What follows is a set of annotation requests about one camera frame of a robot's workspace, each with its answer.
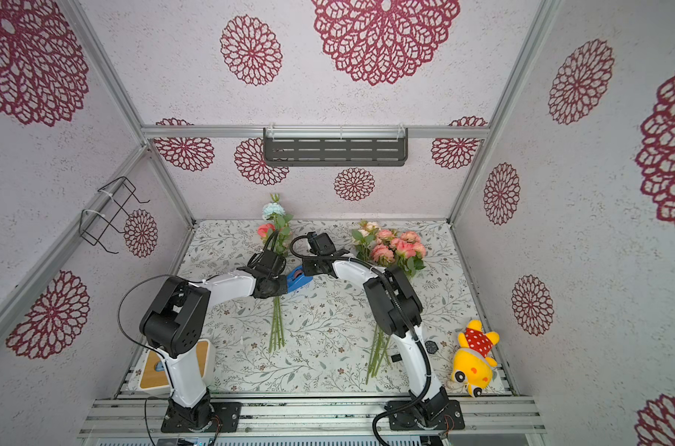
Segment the mixed pastel flower bouquet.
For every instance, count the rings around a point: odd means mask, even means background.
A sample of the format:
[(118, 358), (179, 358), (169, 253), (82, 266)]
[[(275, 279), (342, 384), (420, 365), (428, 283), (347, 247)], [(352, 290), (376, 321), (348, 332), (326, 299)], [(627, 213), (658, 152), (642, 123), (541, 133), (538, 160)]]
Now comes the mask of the mixed pastel flower bouquet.
[[(280, 204), (281, 197), (278, 193), (270, 195), (270, 202), (262, 209), (262, 217), (265, 224), (257, 230), (258, 235), (264, 242), (264, 247), (278, 260), (277, 274), (283, 274), (287, 265), (288, 248), (287, 239), (291, 234), (289, 222), (292, 219)], [(283, 314), (281, 297), (274, 297), (272, 322), (270, 329), (269, 353), (274, 353), (285, 346), (285, 331), (283, 330)]]

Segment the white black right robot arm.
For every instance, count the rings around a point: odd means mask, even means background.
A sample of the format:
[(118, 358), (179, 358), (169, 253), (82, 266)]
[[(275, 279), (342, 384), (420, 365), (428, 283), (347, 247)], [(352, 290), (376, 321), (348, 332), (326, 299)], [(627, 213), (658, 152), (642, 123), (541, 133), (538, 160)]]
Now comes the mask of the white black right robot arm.
[(425, 416), (443, 412), (448, 395), (433, 371), (423, 340), (423, 306), (406, 275), (354, 256), (304, 256), (302, 264), (305, 275), (326, 274), (363, 288), (376, 325), (398, 347), (414, 396), (410, 405)]

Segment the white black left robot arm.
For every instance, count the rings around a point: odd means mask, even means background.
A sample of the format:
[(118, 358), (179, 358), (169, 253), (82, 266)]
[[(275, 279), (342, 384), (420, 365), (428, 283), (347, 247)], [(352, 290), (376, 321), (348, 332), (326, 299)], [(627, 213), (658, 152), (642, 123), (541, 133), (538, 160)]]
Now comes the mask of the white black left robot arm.
[(168, 276), (142, 318), (139, 330), (163, 359), (173, 403), (192, 409), (207, 394), (196, 345), (211, 308), (244, 297), (265, 299), (288, 292), (287, 277), (243, 267), (206, 281)]

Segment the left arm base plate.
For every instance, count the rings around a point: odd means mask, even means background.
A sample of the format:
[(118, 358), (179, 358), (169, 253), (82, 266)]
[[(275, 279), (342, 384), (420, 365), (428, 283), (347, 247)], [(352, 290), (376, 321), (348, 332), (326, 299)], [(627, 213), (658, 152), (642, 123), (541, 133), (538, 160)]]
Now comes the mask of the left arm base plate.
[(185, 408), (173, 400), (168, 404), (160, 431), (169, 433), (233, 433), (238, 429), (242, 403), (199, 403)]

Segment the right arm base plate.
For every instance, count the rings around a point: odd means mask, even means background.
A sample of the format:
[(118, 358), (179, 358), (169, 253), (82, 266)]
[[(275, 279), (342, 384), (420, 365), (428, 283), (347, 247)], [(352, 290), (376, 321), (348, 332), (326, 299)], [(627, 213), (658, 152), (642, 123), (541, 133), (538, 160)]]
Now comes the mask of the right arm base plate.
[(449, 400), (441, 409), (417, 404), (414, 407), (388, 417), (393, 431), (434, 430), (452, 431), (466, 428), (465, 418), (458, 401)]

